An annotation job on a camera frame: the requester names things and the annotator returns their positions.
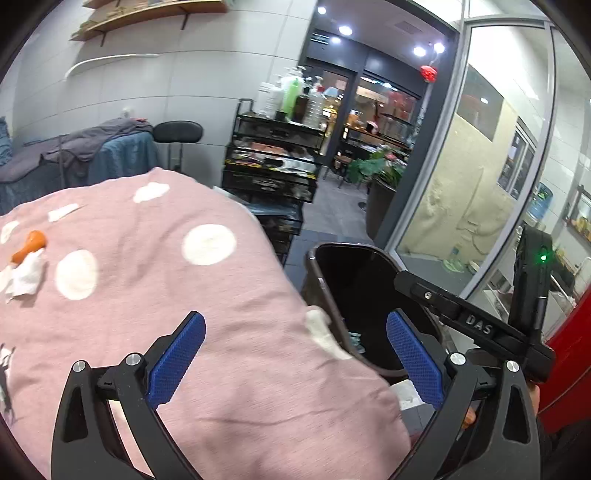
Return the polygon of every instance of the wooden wall shelf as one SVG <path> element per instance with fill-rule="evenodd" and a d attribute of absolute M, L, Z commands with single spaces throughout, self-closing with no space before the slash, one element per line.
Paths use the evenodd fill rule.
<path fill-rule="evenodd" d="M 90 3 L 98 4 L 102 1 L 103 0 L 91 0 L 90 2 L 87 2 L 85 6 L 88 6 Z M 118 28 L 146 22 L 148 20 L 154 20 L 156 18 L 173 17 L 175 15 L 185 15 L 188 17 L 190 14 L 226 13 L 227 11 L 228 6 L 226 2 L 223 2 L 222 0 L 167 2 L 104 20 L 101 23 L 90 27 L 88 30 L 74 34 L 70 40 L 87 41 L 91 38 L 98 37 L 99 35 L 105 35 L 107 32 L 117 30 Z"/>

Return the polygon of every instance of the plastic bottle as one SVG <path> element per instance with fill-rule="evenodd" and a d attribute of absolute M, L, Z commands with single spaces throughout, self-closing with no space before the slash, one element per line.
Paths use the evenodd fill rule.
<path fill-rule="evenodd" d="M 466 266 L 460 260 L 460 252 L 462 251 L 463 242 L 456 243 L 449 256 L 443 261 L 443 265 L 451 272 L 461 273 L 466 270 Z"/>
<path fill-rule="evenodd" d="M 275 77 L 278 78 L 275 81 L 275 85 L 271 88 L 271 94 L 269 95 L 267 108 L 265 109 L 267 112 L 267 117 L 269 118 L 275 118 L 277 110 L 281 108 L 281 104 L 283 103 L 283 96 L 285 93 L 281 87 L 282 76 L 275 75 Z"/>
<path fill-rule="evenodd" d="M 305 86 L 304 91 L 298 98 L 295 100 L 294 111 L 293 115 L 291 116 L 291 120 L 297 124 L 301 124 L 304 122 L 304 117 L 308 111 L 308 103 L 310 101 L 310 86 Z"/>
<path fill-rule="evenodd" d="M 252 109 L 258 115 L 267 116 L 267 108 L 273 88 L 274 86 L 272 84 L 266 82 L 261 83 L 259 86 L 255 106 Z"/>
<path fill-rule="evenodd" d="M 322 111 L 326 97 L 322 93 L 322 77 L 316 77 L 316 83 L 310 91 L 310 101 L 308 102 L 308 112 L 304 117 L 304 125 L 310 128 L 320 128 L 322 120 Z"/>
<path fill-rule="evenodd" d="M 300 68 L 291 69 L 291 75 L 283 78 L 281 81 L 282 86 L 284 86 L 284 96 L 283 96 L 283 104 L 281 105 L 281 111 L 285 112 L 285 115 L 288 119 L 291 119 L 293 114 L 294 106 L 296 105 L 296 100 L 298 96 L 302 93 L 304 89 L 304 79 L 302 78 L 302 72 Z"/>

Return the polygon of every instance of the black trash bin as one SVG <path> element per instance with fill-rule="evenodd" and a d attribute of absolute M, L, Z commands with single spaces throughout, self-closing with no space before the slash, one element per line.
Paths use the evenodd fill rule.
<path fill-rule="evenodd" d="M 339 345 L 390 385 L 408 378 L 386 336 L 390 312 L 403 309 L 419 332 L 441 342 L 441 330 L 428 311 L 394 289 L 399 269 L 384 251 L 361 244 L 319 244 L 308 252 L 306 269 L 304 300 L 323 308 Z M 349 332 L 361 334 L 363 354 Z"/>

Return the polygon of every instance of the metal screw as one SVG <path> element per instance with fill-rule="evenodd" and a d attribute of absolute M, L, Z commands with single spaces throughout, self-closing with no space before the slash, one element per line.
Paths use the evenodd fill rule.
<path fill-rule="evenodd" d="M 507 362 L 507 368 L 512 372 L 518 372 L 519 371 L 519 364 L 517 362 L 514 362 L 513 360 L 509 360 Z"/>
<path fill-rule="evenodd" d="M 84 368 L 86 367 L 86 362 L 84 360 L 78 360 L 74 366 L 72 367 L 72 370 L 74 372 L 82 372 L 84 370 Z"/>
<path fill-rule="evenodd" d="M 454 365 L 463 365 L 466 363 L 466 357 L 463 356 L 461 353 L 452 353 L 449 356 L 449 359 L 452 361 Z"/>
<path fill-rule="evenodd" d="M 131 355 L 128 355 L 127 358 L 125 359 L 125 363 L 128 364 L 130 367 L 133 367 L 134 365 L 137 365 L 140 361 L 141 361 L 141 357 L 138 353 L 132 353 Z"/>

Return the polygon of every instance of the glass window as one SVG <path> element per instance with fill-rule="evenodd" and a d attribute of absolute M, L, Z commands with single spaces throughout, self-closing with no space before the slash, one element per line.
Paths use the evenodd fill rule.
<path fill-rule="evenodd" d="M 364 76 L 359 82 L 347 127 L 379 133 L 405 144 L 414 130 L 411 120 L 417 101 L 396 85 Z"/>
<path fill-rule="evenodd" d="M 591 80 L 558 31 L 556 117 L 541 181 L 521 221 L 551 234 L 554 255 L 543 334 L 556 333 L 591 283 Z M 469 298 L 501 319 L 513 292 L 520 228 L 481 288 Z"/>
<path fill-rule="evenodd" d="M 545 35 L 533 27 L 472 30 L 463 103 L 397 247 L 411 272 L 452 293 L 460 294 L 468 285 L 519 208 L 513 193 L 523 190 L 535 149 L 510 148 L 521 124 L 531 132 L 532 144 L 539 142 L 547 97 Z M 465 105 L 468 97 L 476 99 L 471 108 Z M 476 103 L 482 107 L 476 109 Z M 481 114 L 488 108 L 492 113 Z M 525 140 L 525 135 L 518 138 Z M 501 186 L 508 153 L 518 162 L 509 166 L 507 185 Z"/>
<path fill-rule="evenodd" d="M 457 114 L 492 142 L 502 106 L 502 95 L 474 67 L 468 65 Z"/>
<path fill-rule="evenodd" d="M 527 136 L 518 130 L 509 148 L 507 160 L 501 170 L 497 184 L 517 200 L 525 183 L 525 178 L 534 159 L 534 146 Z"/>

